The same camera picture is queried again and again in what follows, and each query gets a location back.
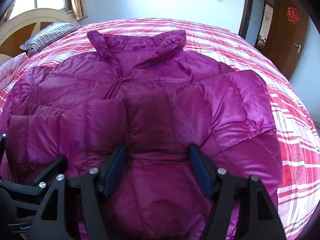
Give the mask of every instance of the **metal screw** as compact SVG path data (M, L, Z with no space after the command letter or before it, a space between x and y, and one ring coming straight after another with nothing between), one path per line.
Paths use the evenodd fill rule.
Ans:
M47 186L47 184L43 181L39 183L40 188L45 188L46 186Z
M225 175L225 174L227 173L227 170L226 170L225 168L219 168L219 169L218 169L218 173L219 173L220 175Z
M97 174L98 171L99 171L98 168L91 168L91 169L89 170L89 173L90 173L90 174Z
M59 174L56 179L57 179L57 181L62 181L64 179L64 175Z
M259 177L257 175L251 175L251 179L253 181L258 181L259 180Z

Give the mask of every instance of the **plaid bedsheet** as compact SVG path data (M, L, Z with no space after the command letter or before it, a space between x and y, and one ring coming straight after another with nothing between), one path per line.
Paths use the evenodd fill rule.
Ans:
M187 33L185 50L194 50L236 70L252 69L267 83L281 148L283 184L278 212L288 239L294 239L320 200L320 140L305 106L273 63L228 30L171 19L123 19L86 25L34 55L16 79L0 92L0 112L20 76L39 65L53 67L83 52L95 51L86 33L155 35L175 29Z

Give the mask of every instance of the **red chinese character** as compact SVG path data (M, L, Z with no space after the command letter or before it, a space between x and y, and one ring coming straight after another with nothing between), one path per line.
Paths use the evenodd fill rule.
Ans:
M288 7L287 17L288 21L293 23L297 23L300 20L297 9L292 7Z

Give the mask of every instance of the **brown door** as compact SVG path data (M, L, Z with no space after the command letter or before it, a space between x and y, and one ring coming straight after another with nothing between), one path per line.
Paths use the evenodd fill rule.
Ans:
M292 77L303 51L308 20L307 11L298 0L275 0L271 26L262 53L288 80Z

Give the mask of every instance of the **wooden headboard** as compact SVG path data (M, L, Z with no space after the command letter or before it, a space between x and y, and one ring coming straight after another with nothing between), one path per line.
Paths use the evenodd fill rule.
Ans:
M17 15L0 27L0 54L15 57L25 52L19 48L20 45L49 24L60 20L79 25L65 12L49 8L38 8Z

